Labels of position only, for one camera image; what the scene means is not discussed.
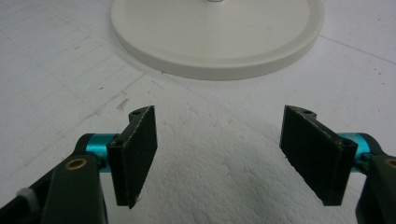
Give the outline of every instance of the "white circular base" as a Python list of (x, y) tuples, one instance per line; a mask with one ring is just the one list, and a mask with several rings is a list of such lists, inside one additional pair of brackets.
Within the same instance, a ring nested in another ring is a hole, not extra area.
[(321, 0), (113, 0), (111, 21), (137, 60), (197, 79), (257, 77), (305, 55), (324, 22)]

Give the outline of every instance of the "white surface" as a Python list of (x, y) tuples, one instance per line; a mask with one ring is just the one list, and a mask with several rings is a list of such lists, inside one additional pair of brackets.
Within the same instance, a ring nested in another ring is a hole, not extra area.
[(283, 106), (311, 109), (336, 132), (370, 133), (396, 155), (393, 0), (325, 1), (323, 32), (301, 60), (225, 82), (131, 58), (110, 5), (0, 0), (0, 206), (82, 134), (120, 132), (130, 111), (156, 105), (158, 153), (132, 211), (115, 205), (102, 175), (110, 223), (356, 223), (364, 176), (351, 175), (341, 207), (322, 207), (277, 146)]
[(181, 77), (230, 80), (282, 69), (313, 46), (321, 0), (114, 0), (111, 21), (140, 62)]

